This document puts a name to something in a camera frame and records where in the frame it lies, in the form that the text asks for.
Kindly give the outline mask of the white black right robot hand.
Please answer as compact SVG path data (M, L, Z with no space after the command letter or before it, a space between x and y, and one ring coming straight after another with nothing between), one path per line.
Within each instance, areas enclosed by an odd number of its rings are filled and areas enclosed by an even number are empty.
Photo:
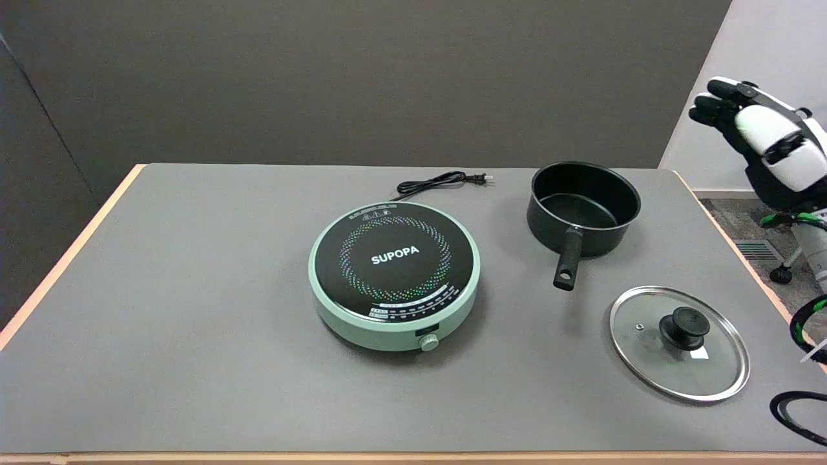
M755 194L770 209L825 209L825 130L808 108L794 108L755 83L712 77L688 110L746 161Z

